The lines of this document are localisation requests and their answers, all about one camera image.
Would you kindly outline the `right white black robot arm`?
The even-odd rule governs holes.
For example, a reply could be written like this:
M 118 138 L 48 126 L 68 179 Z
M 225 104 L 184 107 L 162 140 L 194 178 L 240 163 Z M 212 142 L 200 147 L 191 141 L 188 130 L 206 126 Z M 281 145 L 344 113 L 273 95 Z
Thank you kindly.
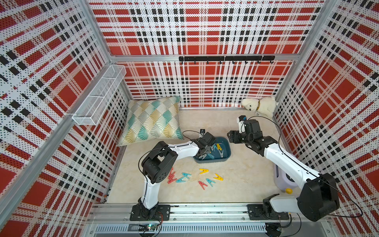
M 301 189 L 299 196 L 271 195 L 263 200 L 264 214 L 301 213 L 316 222 L 340 208 L 340 200 L 334 177 L 321 174 L 301 163 L 284 151 L 279 142 L 264 136 L 259 122 L 242 115 L 238 118 L 238 130 L 227 134 L 229 142 L 245 144 L 247 148 L 273 162 Z

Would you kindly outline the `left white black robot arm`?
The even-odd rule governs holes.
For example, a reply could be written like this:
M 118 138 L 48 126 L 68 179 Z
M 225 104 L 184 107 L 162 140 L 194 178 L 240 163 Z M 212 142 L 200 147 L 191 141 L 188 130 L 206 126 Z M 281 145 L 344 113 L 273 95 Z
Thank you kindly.
M 209 132 L 197 139 L 182 144 L 158 142 L 142 160 L 142 174 L 145 178 L 143 194 L 136 205 L 137 213 L 146 220 L 155 218 L 159 206 L 161 182 L 169 175 L 177 160 L 204 155 L 214 145 L 216 138 Z

